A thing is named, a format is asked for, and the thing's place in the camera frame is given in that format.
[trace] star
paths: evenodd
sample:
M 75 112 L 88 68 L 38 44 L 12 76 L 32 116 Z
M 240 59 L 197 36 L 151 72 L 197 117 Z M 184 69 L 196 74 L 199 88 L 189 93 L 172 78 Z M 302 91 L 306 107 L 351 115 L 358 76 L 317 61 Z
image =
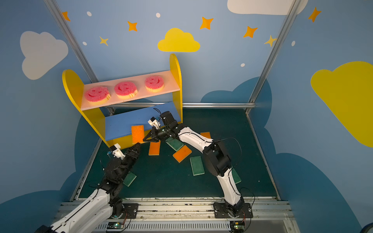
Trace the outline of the star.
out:
M 101 37 L 100 37 L 100 39 L 101 39 L 101 42 L 100 42 L 100 44 L 105 44 L 106 46 L 108 46 L 108 45 L 107 45 L 107 43 L 106 43 L 106 41 L 107 41 L 108 39 L 105 39 L 105 40 L 104 40 L 104 39 L 103 39 L 103 38 L 101 38 Z
M 256 29 L 258 29 L 258 28 L 247 27 L 247 32 L 244 35 L 244 38 L 245 37 L 251 37 L 252 38 L 254 36 L 254 32 L 255 32 Z
M 66 12 L 63 12 L 62 15 L 63 15 L 63 17 L 65 18 L 65 20 L 70 21 L 70 19 L 69 19 L 69 17 L 68 17 L 68 12 L 67 12 L 67 11 L 66 11 Z
M 210 30 L 210 23 L 213 19 L 205 19 L 202 17 L 202 25 L 200 27 L 200 29 L 202 28 L 207 28 L 208 30 Z
M 321 11 L 316 10 L 316 7 L 315 7 L 315 9 L 313 10 L 312 15 L 311 15 L 308 19 L 312 19 L 312 22 L 315 22 L 316 17 L 317 17 L 320 13 L 321 13 Z
M 271 47 L 272 47 L 272 44 L 273 44 L 273 42 L 274 42 L 275 40 L 277 40 L 277 38 L 273 39 L 273 38 L 272 38 L 272 35 L 270 35 L 270 36 L 269 36 L 269 41 L 265 42 L 264 44 L 270 44 Z
M 129 29 L 128 29 L 128 31 L 137 31 L 137 29 L 136 29 L 136 24 L 137 23 L 130 23 L 129 21 L 127 21 L 128 22 L 128 24 L 129 24 Z

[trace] blue shelf board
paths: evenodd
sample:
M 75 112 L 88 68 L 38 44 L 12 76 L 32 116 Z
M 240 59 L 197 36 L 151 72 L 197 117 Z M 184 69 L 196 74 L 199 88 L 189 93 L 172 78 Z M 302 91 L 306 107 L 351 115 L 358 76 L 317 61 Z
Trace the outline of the blue shelf board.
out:
M 150 130 L 151 126 L 148 123 L 148 120 L 150 120 L 152 117 L 159 117 L 159 113 L 153 108 L 159 109 L 161 113 L 170 111 L 176 121 L 181 121 L 179 113 L 176 110 L 173 102 L 108 116 L 105 117 L 106 141 L 131 135 L 131 126 L 133 125 L 144 125 L 144 131 Z

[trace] sponge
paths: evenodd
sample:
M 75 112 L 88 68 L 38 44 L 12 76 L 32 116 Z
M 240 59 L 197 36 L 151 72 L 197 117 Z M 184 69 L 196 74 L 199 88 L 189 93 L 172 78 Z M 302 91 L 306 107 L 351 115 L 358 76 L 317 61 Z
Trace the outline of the sponge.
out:
M 204 133 L 201 133 L 201 135 L 204 136 L 205 138 L 211 138 L 210 132 L 204 132 Z
M 135 174 L 133 174 L 132 172 L 129 172 L 126 176 L 126 178 L 124 178 L 123 180 L 123 184 L 125 184 L 127 187 L 129 187 L 132 182 L 135 180 L 137 176 Z
M 191 157 L 190 165 L 192 166 L 193 176 L 205 174 L 201 156 Z
M 144 126 L 134 125 L 131 127 L 131 129 L 132 129 L 132 144 L 136 144 L 138 142 L 144 143 L 143 142 L 143 139 L 145 137 Z
M 178 161 L 183 161 L 188 155 L 190 155 L 192 151 L 184 145 L 180 150 L 178 150 L 175 154 L 173 154 L 173 157 Z
M 238 173 L 236 172 L 236 170 L 233 168 L 232 169 L 232 176 L 233 176 L 233 180 L 234 180 L 234 183 L 235 184 L 238 184 L 239 182 L 241 182 L 241 178 L 238 176 Z
M 161 141 L 151 142 L 149 147 L 149 155 L 159 155 L 159 148 L 161 146 Z
M 175 138 L 168 138 L 168 139 L 166 139 L 166 143 L 172 148 L 172 149 L 174 149 L 175 151 L 178 151 L 178 150 L 180 150 L 180 148 L 182 148 L 183 146 L 184 146 L 184 144 L 181 142 L 181 141 L 179 141 L 179 140 L 177 140 L 177 139 L 175 139 Z

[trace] blue wall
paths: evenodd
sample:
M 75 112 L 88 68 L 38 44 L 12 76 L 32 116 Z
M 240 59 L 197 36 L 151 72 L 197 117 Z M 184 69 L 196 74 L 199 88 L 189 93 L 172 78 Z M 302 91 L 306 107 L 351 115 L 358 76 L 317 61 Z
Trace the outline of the blue wall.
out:
M 89 79 L 70 47 L 45 75 L 28 79 L 20 47 L 23 32 L 48 32 L 67 43 L 40 0 L 0 4 L 0 229 L 34 232 L 51 223 L 59 204 L 70 198 L 98 136 L 68 99 L 62 72 L 73 69 Z
M 312 22 L 315 7 L 322 12 Z M 372 1 L 309 0 L 250 112 L 302 233 L 358 232 L 373 220 L 373 148 L 349 133 L 310 83 L 318 70 L 373 64 L 372 12 Z
M 233 91 L 258 77 L 271 50 L 271 46 L 264 43 L 270 35 L 277 37 L 285 18 L 284 15 L 235 14 L 228 9 L 227 0 L 57 2 L 61 11 L 68 12 L 68 24 L 100 81 L 168 70 L 171 52 L 160 51 L 158 42 L 171 28 L 191 33 L 200 43 L 200 49 L 176 53 L 186 102 L 219 102 L 221 98 L 218 100 L 214 98 L 218 96 L 209 92 Z M 202 17 L 213 18 L 210 30 L 200 29 Z M 137 31 L 129 31 L 127 21 L 136 22 Z M 243 37 L 248 26 L 258 28 L 253 38 Z M 108 39 L 108 46 L 100 44 L 100 37 Z M 247 102 L 255 82 L 245 85 L 246 89 L 236 90 L 238 95 L 230 95 L 228 99 Z M 167 94 L 149 98 L 151 101 L 171 99 Z

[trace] pink smiley face sponge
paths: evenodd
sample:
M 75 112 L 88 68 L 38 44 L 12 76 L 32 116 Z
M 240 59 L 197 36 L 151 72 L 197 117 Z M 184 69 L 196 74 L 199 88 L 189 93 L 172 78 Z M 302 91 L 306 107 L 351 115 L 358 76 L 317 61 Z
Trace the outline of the pink smiley face sponge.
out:
M 86 91 L 84 97 L 91 105 L 99 105 L 110 98 L 110 93 L 107 87 L 96 86 Z
M 153 75 L 145 80 L 146 90 L 150 92 L 159 92 L 164 88 L 164 81 L 161 76 Z
M 133 82 L 120 82 L 114 87 L 115 93 L 121 99 L 133 98 L 137 93 L 137 87 Z

